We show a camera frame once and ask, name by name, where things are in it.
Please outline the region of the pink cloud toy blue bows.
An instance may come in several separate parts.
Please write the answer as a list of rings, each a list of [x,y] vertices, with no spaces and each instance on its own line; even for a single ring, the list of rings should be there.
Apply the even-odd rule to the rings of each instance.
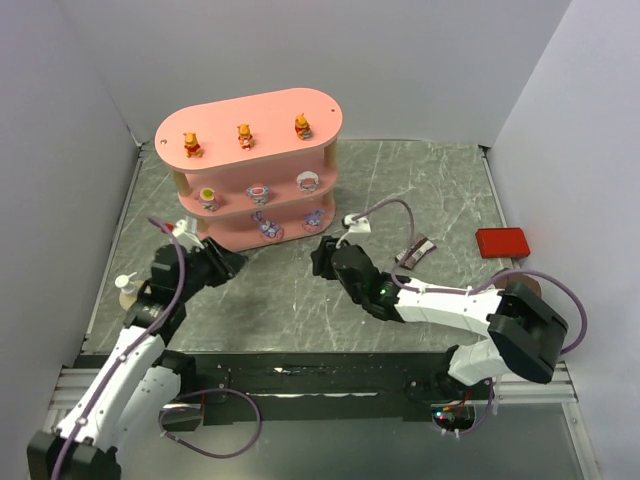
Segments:
[[[268,203],[269,193],[269,187],[261,183],[255,183],[246,189],[247,196],[257,206],[266,205]]]

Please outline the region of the pink white frilly toy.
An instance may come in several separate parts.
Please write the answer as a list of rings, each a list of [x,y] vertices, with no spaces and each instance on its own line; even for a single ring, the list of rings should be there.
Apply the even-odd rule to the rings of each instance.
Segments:
[[[301,172],[296,178],[298,190],[303,194],[314,193],[319,183],[319,176],[313,171]]]

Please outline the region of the pink cup toy yellow top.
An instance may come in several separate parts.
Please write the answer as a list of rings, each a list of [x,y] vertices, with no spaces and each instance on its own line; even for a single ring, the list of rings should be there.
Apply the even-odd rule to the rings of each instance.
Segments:
[[[215,212],[220,208],[220,197],[213,188],[202,188],[196,200],[206,212]]]

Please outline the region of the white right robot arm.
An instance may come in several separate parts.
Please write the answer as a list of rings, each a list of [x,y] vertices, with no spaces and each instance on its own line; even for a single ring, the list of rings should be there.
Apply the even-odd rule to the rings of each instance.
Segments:
[[[352,302],[374,318],[437,324],[480,336],[448,352],[444,374],[462,385],[507,373],[537,384],[553,377],[568,324],[521,282],[473,293],[394,278],[376,268],[360,246],[330,236],[322,237],[311,261],[314,275],[339,281]]]

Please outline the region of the orange bear toy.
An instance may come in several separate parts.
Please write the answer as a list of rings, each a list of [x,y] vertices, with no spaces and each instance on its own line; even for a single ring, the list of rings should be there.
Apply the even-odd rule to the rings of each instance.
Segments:
[[[201,157],[203,155],[203,148],[201,147],[197,135],[195,132],[185,132],[184,137],[184,150],[187,158]]]
[[[248,124],[241,124],[237,127],[238,142],[243,150],[251,150],[254,147],[254,138]]]
[[[309,122],[304,114],[297,115],[294,122],[296,135],[301,140],[307,140],[312,137],[312,130]]]

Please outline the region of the purple bunny toy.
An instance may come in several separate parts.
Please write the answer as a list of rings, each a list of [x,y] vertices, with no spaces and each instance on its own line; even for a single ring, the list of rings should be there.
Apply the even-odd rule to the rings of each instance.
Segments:
[[[325,210],[316,209],[304,215],[302,228],[307,233],[316,233],[321,230],[324,223]]]

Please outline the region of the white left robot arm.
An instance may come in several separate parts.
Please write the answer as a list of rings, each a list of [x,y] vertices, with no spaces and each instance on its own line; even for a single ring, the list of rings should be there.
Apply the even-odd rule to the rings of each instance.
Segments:
[[[66,417],[30,440],[31,478],[119,479],[172,401],[179,414],[203,414],[207,392],[194,357],[167,345],[186,317],[187,302],[232,280],[246,261],[210,238],[191,248],[173,239],[156,251],[151,275],[102,368]]]

